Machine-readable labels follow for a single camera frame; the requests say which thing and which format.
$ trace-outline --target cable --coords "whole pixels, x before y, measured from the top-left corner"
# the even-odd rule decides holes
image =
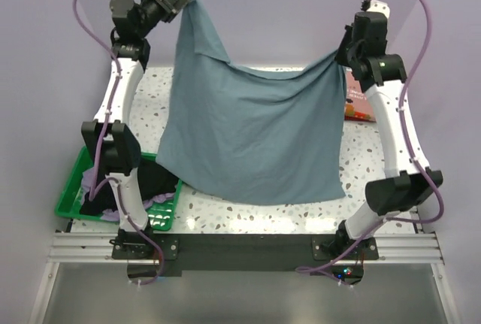
[[[129,224],[134,228],[134,230],[150,245],[153,246],[153,248],[156,250],[157,253],[159,253],[159,270],[156,272],[156,275],[154,277],[151,277],[150,279],[147,280],[139,280],[138,284],[139,285],[148,285],[151,283],[154,283],[157,281],[157,278],[160,277],[160,274],[164,271],[164,253],[160,246],[153,241],[151,238],[149,238],[147,235],[145,235],[142,230],[137,226],[137,224],[134,223],[134,220],[132,220],[127,213],[126,207],[123,204],[123,198],[122,198],[122,193],[120,192],[120,186],[119,186],[119,181],[115,177],[107,177],[104,181],[113,181],[116,183],[116,190],[117,190],[117,198],[119,199],[119,206],[120,210],[122,213],[125,215],[127,221]]]
[[[113,82],[112,90],[110,91],[110,95],[107,101],[107,107],[105,108],[105,120],[104,124],[102,125],[101,131],[100,131],[100,136],[98,137],[97,145],[95,147],[95,158],[94,158],[94,166],[93,166],[93,180],[92,180],[92,186],[90,187],[90,192],[89,192],[89,200],[93,200],[94,197],[98,194],[100,189],[105,185],[108,181],[114,181],[117,183],[117,197],[119,199],[119,206],[120,210],[122,213],[126,216],[127,221],[129,224],[134,228],[134,230],[150,245],[152,245],[155,250],[157,250],[157,253],[159,253],[159,264],[160,264],[160,269],[156,272],[156,276],[150,278],[149,280],[145,281],[140,281],[139,280],[139,285],[147,285],[150,283],[153,283],[157,280],[157,278],[160,276],[160,274],[163,271],[164,268],[164,254],[162,252],[162,249],[160,248],[159,245],[157,245],[152,239],[150,239],[148,236],[146,236],[142,230],[134,223],[134,221],[130,218],[129,214],[127,213],[127,210],[123,204],[122,200],[122,193],[120,192],[120,187],[118,186],[119,181],[113,177],[107,177],[105,178],[98,186],[97,184],[97,177],[98,177],[98,167],[100,165],[100,154],[101,154],[101,146],[102,146],[102,141],[104,139],[104,136],[107,132],[107,127],[108,127],[108,121],[110,118],[110,109],[112,107],[112,102],[113,102],[113,97],[115,96],[115,92],[117,87],[119,86],[119,81],[120,81],[120,75],[122,74],[122,69],[120,67],[120,62],[118,58],[115,56],[115,53],[107,46],[98,36],[96,36],[92,31],[90,31],[85,23],[83,23],[82,19],[80,18],[80,15],[78,14],[78,8],[77,8],[77,2],[78,0],[74,0],[72,3],[72,8],[74,10],[74,15],[75,19],[77,20],[78,24],[82,29],[91,37],[93,38],[98,44],[100,44],[104,50],[108,52],[112,60],[115,62],[116,66],[116,77],[115,81]]]
[[[102,147],[102,141],[104,140],[104,136],[107,133],[107,127],[108,127],[108,121],[110,118],[110,109],[112,108],[112,102],[113,102],[113,97],[115,96],[115,92],[117,90],[117,86],[119,86],[119,81],[120,81],[120,75],[122,74],[122,69],[120,67],[120,62],[118,58],[115,56],[115,53],[107,46],[98,36],[96,36],[92,31],[90,31],[85,23],[83,23],[82,19],[80,18],[80,15],[78,14],[78,8],[77,8],[77,2],[78,0],[74,0],[72,3],[72,8],[74,10],[74,15],[75,19],[77,20],[78,24],[82,29],[91,37],[93,38],[98,44],[100,44],[104,50],[108,52],[112,60],[115,62],[115,66],[117,69],[115,81],[113,82],[112,90],[110,91],[110,96],[107,101],[107,107],[105,108],[105,119],[104,119],[104,124],[102,125],[101,131],[100,131],[100,136],[98,137],[97,145],[95,147],[95,157],[94,157],[94,165],[93,165],[93,180],[92,180],[92,185],[90,187],[90,192],[89,192],[89,200],[92,201],[95,197],[95,194],[97,193],[95,190],[95,186],[97,184],[97,178],[98,178],[98,167],[100,165],[100,153],[101,153],[101,147]],[[105,180],[102,181],[102,183],[99,184],[99,186],[103,186],[105,184]]]
[[[425,40],[422,44],[422,48],[419,51],[416,61],[413,64],[413,68],[411,69],[411,72],[408,78],[406,79],[406,82],[404,83],[404,87],[401,90],[401,96],[399,98],[399,105],[398,105],[398,112],[399,112],[399,120],[401,121],[401,128],[403,132],[404,141],[406,143],[407,150],[410,154],[410,159],[413,161],[413,164],[416,166],[419,173],[425,178],[425,180],[428,182],[428,185],[433,190],[433,193],[436,195],[437,202],[439,204],[439,211],[436,216],[426,220],[413,220],[413,219],[404,219],[404,218],[397,218],[397,217],[386,217],[384,218],[384,220],[380,220],[378,223],[374,223],[370,228],[368,228],[358,239],[354,241],[354,243],[351,244],[351,246],[349,246],[346,249],[346,251],[340,254],[337,258],[317,268],[311,268],[307,266],[298,267],[295,269],[298,273],[305,273],[305,274],[321,273],[328,277],[331,277],[331,275],[328,272],[326,272],[325,269],[330,268],[336,262],[346,257],[351,251],[353,251],[361,243],[361,241],[363,241],[371,232],[377,230],[385,221],[400,221],[404,223],[429,224],[439,220],[444,214],[443,196],[441,195],[440,190],[436,187],[436,184],[434,183],[434,181],[429,177],[426,170],[419,164],[419,162],[416,159],[416,154],[414,152],[413,144],[411,142],[409,132],[407,129],[406,117],[404,115],[404,98],[406,97],[407,89],[411,84],[411,80],[413,79],[413,76],[416,73],[416,70],[419,67],[419,64],[421,63],[422,58],[424,57],[425,52],[428,49],[429,41],[431,40],[431,31],[432,31],[431,12],[429,11],[429,7],[425,0],[419,0],[419,2],[421,3],[421,6],[426,16],[426,35],[425,35]]]

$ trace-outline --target speckled tabletop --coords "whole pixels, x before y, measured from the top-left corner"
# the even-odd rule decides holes
[[[293,71],[298,68],[263,68]],[[156,153],[168,118],[172,68],[148,68],[132,104],[129,126],[142,151]],[[346,197],[310,204],[236,204],[184,185],[170,233],[332,233],[364,201],[364,187],[383,177],[383,152],[375,123],[345,122],[339,175]],[[410,217],[410,213],[401,214]],[[72,232],[116,232],[113,223],[75,220]],[[413,225],[386,223],[380,234],[412,234]]]

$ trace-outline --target laundry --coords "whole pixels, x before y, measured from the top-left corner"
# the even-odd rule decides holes
[[[119,221],[119,211],[113,196],[112,187],[104,185],[92,201],[89,200],[89,191],[93,180],[93,169],[83,173],[81,188],[82,199],[80,213],[83,215],[98,216],[107,221]],[[162,203],[171,200],[176,191],[179,179],[161,165],[142,158],[138,168],[138,182],[144,208],[150,208],[154,202]]]
[[[156,161],[199,191],[229,201],[297,204],[343,197],[346,78],[334,54],[294,72],[235,65],[206,9],[194,0],[183,11]]]

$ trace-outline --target red book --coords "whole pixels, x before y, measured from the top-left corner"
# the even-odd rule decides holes
[[[344,116],[347,120],[376,121],[374,112],[365,94],[361,91],[361,85],[352,75],[351,69],[346,70],[346,108]]]

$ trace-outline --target green basket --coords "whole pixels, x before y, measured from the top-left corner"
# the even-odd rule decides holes
[[[142,153],[142,157],[147,160],[154,161],[156,158],[155,154],[152,153]],[[60,217],[68,217],[71,219],[82,219],[82,220],[92,220],[92,221],[103,221],[106,223],[112,223],[111,221],[101,219],[101,214],[98,216],[90,216],[81,214],[80,199],[82,198],[83,190],[80,186],[82,181],[82,175],[85,170],[88,170],[93,166],[92,160],[90,159],[89,152],[86,147],[84,147],[75,162],[74,169],[72,170],[70,177],[67,180],[67,184],[62,191],[59,202],[55,207],[55,214]],[[167,231],[172,227],[172,222],[174,221],[175,207],[177,206],[177,201],[179,199],[180,189],[182,188],[182,180],[179,180],[177,184],[177,190],[173,199],[162,202],[154,202],[152,207],[147,210],[150,218],[150,225],[154,230]]]

